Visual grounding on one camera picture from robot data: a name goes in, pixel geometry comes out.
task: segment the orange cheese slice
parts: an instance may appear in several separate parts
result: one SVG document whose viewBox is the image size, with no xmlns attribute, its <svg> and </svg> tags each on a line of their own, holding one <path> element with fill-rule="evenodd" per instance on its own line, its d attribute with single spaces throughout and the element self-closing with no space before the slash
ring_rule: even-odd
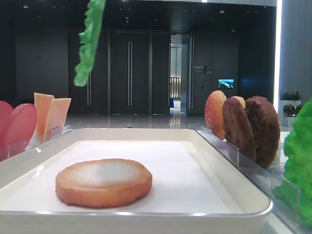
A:
<svg viewBox="0 0 312 234">
<path fill-rule="evenodd" d="M 37 109 L 37 123 L 35 129 L 35 136 L 39 137 L 44 134 L 45 123 L 48 116 L 51 101 L 54 99 L 53 95 L 34 93 L 35 107 Z"/>
<path fill-rule="evenodd" d="M 47 134 L 55 128 L 64 127 L 71 100 L 71 98 L 56 98 L 51 101 L 44 134 Z"/>
</svg>

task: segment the bread slice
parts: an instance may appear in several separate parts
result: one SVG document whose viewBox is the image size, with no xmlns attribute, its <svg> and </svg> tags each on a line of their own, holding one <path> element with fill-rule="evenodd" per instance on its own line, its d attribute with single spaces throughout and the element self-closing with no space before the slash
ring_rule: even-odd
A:
<svg viewBox="0 0 312 234">
<path fill-rule="evenodd" d="M 90 208 L 129 205 L 152 188 L 152 174 L 139 162 L 103 159 L 76 163 L 56 177 L 56 194 L 68 204 Z"/>
</svg>

